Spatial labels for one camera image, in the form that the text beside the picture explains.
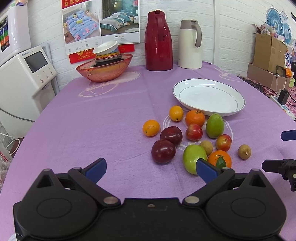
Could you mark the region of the orange with green leaf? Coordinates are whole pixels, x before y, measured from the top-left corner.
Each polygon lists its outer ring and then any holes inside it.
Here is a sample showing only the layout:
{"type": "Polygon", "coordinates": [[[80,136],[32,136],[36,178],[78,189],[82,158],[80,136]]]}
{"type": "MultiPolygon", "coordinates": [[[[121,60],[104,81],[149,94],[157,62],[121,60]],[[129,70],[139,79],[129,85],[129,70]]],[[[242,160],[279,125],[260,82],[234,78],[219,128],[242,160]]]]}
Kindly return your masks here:
{"type": "Polygon", "coordinates": [[[217,168],[222,168],[222,167],[231,168],[232,167],[231,157],[229,156],[229,154],[227,152],[222,151],[222,150],[212,152],[208,156],[207,161],[217,168]]]}

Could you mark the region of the longan fruit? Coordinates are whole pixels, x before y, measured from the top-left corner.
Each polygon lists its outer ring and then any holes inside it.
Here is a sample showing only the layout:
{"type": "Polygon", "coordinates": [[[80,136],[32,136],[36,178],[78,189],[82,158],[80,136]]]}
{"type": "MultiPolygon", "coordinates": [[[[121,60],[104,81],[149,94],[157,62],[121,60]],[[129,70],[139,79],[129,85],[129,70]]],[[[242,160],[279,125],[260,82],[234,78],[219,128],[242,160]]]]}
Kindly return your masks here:
{"type": "Polygon", "coordinates": [[[251,156],[251,148],[248,145],[241,145],[238,149],[238,156],[243,160],[249,159],[251,156]]]}
{"type": "Polygon", "coordinates": [[[199,145],[205,150],[207,156],[213,152],[213,145],[210,141],[201,141],[199,145]]]}

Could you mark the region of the round green apple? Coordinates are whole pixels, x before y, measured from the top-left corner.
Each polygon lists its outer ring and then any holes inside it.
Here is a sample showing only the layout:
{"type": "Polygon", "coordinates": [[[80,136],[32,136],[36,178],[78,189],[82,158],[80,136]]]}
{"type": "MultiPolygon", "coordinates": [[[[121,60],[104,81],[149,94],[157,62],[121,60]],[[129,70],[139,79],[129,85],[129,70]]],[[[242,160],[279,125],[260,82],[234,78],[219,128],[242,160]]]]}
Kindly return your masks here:
{"type": "Polygon", "coordinates": [[[199,145],[189,145],[183,152],[183,164],[185,169],[193,175],[197,175],[196,162],[199,159],[207,161],[207,154],[203,147],[199,145]]]}

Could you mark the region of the red yellow small apple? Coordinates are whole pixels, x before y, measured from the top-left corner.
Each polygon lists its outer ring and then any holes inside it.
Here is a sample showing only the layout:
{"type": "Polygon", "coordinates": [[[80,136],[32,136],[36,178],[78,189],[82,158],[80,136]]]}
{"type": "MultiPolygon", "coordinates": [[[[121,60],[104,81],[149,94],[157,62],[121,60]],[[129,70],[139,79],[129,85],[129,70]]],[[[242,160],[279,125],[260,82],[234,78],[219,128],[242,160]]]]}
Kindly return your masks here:
{"type": "Polygon", "coordinates": [[[220,135],[216,140],[216,148],[217,150],[222,150],[224,152],[227,152],[232,144],[232,139],[227,134],[220,135]]]}

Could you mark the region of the pear-shaped green fruit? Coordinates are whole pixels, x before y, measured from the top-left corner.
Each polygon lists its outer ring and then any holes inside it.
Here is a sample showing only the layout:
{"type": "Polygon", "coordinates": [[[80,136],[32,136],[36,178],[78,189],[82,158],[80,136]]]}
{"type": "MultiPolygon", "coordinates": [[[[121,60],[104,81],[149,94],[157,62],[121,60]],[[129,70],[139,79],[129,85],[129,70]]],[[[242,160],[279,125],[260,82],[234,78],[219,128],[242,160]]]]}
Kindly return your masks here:
{"type": "Polygon", "coordinates": [[[224,132],[224,120],[221,115],[214,113],[206,123],[206,133],[209,138],[217,138],[224,132]]]}

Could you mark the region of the dark red plum front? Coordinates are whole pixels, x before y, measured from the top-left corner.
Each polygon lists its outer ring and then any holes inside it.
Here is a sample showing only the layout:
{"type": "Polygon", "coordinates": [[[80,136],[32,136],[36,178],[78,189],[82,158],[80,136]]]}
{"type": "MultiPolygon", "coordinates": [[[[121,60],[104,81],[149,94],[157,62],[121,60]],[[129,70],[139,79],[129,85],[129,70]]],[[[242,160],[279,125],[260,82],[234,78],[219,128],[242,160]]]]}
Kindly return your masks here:
{"type": "Polygon", "coordinates": [[[169,163],[176,154],[176,148],[173,143],[167,140],[156,141],[151,150],[152,159],[159,164],[169,163]]]}

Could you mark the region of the dark red plum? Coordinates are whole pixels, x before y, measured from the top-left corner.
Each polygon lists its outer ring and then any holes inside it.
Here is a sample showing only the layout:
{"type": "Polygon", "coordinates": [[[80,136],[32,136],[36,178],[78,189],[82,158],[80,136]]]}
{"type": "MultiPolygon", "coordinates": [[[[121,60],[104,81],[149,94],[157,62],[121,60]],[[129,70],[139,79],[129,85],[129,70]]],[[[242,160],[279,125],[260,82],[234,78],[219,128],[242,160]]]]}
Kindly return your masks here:
{"type": "Polygon", "coordinates": [[[183,134],[177,126],[169,126],[162,130],[160,139],[167,140],[175,146],[178,146],[183,140],[183,134]]]}
{"type": "Polygon", "coordinates": [[[151,150],[152,159],[159,164],[169,163],[176,154],[176,148],[173,143],[167,140],[156,141],[151,150]]]}

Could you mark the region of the dark red plum back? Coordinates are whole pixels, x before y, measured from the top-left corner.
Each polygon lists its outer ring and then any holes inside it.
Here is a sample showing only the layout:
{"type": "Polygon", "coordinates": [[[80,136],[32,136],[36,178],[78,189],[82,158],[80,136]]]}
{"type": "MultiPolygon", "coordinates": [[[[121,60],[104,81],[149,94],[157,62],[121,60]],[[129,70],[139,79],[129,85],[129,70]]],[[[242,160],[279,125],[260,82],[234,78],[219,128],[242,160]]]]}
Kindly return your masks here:
{"type": "Polygon", "coordinates": [[[169,126],[162,130],[160,139],[167,140],[175,146],[178,146],[183,140],[183,134],[177,126],[169,126]]]}

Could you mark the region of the small orange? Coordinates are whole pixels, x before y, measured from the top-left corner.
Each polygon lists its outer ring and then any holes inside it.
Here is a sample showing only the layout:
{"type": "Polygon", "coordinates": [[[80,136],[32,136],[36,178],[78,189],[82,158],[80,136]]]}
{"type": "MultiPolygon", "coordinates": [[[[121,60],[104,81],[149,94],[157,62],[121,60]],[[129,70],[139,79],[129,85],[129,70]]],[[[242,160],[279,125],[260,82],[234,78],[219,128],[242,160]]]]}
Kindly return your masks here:
{"type": "Polygon", "coordinates": [[[160,130],[160,125],[156,120],[148,120],[142,126],[142,132],[147,137],[155,136],[160,130]]]}
{"type": "Polygon", "coordinates": [[[179,122],[184,116],[183,109],[178,105],[172,106],[169,110],[169,116],[172,121],[179,122]]]}

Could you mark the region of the cardboard box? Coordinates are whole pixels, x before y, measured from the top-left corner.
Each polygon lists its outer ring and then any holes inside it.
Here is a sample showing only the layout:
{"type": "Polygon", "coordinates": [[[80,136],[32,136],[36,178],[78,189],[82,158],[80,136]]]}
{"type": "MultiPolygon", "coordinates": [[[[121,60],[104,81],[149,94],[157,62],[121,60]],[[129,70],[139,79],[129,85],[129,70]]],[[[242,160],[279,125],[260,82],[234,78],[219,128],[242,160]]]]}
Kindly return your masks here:
{"type": "Polygon", "coordinates": [[[290,78],[281,76],[277,77],[271,72],[254,66],[252,63],[248,64],[247,77],[275,92],[278,92],[281,89],[288,89],[290,84],[290,78]]]}
{"type": "Polygon", "coordinates": [[[253,65],[265,71],[276,73],[276,66],[285,66],[287,47],[278,39],[256,34],[253,65]]]}

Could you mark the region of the purple tablecloth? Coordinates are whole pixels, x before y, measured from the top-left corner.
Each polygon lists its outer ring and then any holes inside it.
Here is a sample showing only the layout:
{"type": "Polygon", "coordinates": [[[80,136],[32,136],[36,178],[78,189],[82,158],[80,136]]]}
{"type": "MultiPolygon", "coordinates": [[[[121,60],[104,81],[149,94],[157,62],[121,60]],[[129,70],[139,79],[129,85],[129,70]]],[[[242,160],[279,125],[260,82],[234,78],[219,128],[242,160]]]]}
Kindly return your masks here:
{"type": "Polygon", "coordinates": [[[247,173],[260,168],[266,159],[295,158],[295,142],[280,138],[283,131],[295,128],[295,122],[251,85],[213,64],[205,62],[198,70],[175,66],[164,72],[130,67],[107,83],[77,78],[41,113],[10,165],[1,191],[1,240],[8,240],[15,232],[13,205],[46,168],[65,173],[103,157],[107,172],[99,185],[120,199],[183,199],[201,188],[203,180],[184,168],[182,148],[169,164],[158,165],[151,157],[156,138],[142,133],[148,120],[156,120],[160,126],[170,123],[169,110],[177,104],[172,88],[189,78],[228,84],[246,101],[242,111],[225,118],[235,171],[247,173]],[[241,145],[251,148],[247,160],[238,156],[241,145]]]}

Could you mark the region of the white porcelain plate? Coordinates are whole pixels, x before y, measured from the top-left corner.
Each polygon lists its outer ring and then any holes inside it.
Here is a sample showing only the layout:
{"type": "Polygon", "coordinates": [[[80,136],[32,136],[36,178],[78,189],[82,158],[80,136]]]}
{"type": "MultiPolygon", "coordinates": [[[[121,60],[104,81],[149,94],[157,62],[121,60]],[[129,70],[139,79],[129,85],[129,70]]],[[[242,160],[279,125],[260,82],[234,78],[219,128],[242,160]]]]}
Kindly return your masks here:
{"type": "Polygon", "coordinates": [[[207,116],[214,113],[231,116],[243,110],[246,104],[243,95],[233,87],[203,78],[176,83],[173,95],[187,109],[199,110],[207,116]]]}

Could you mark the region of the white water dispenser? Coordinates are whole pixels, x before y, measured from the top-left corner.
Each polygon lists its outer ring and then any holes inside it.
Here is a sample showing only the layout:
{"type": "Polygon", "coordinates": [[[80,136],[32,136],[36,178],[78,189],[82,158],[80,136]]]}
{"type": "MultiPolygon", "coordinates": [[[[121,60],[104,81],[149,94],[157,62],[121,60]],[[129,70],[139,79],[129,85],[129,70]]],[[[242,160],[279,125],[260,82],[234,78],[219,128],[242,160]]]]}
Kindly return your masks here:
{"type": "Polygon", "coordinates": [[[41,46],[17,54],[1,66],[1,124],[9,136],[23,138],[56,96],[57,72],[41,46]]]}

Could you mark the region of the blue decorative fan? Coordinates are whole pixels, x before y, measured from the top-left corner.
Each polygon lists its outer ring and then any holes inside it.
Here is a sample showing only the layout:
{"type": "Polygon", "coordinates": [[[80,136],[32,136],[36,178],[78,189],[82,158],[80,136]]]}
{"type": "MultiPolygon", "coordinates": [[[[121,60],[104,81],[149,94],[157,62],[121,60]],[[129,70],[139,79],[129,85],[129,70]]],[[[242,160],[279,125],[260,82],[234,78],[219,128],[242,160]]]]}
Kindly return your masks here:
{"type": "Polygon", "coordinates": [[[292,32],[288,22],[288,16],[284,11],[279,12],[275,8],[269,8],[266,12],[266,23],[274,27],[278,36],[283,36],[286,44],[292,40],[292,32]]]}

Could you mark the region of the white water purifier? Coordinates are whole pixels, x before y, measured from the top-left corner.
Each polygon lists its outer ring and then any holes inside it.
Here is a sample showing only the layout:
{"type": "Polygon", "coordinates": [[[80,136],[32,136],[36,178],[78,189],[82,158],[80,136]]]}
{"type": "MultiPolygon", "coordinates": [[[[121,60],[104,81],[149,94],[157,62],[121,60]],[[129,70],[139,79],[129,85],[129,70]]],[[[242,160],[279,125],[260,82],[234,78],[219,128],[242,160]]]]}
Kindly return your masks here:
{"type": "Polygon", "coordinates": [[[30,48],[28,7],[14,6],[1,16],[1,65],[30,48]]]}

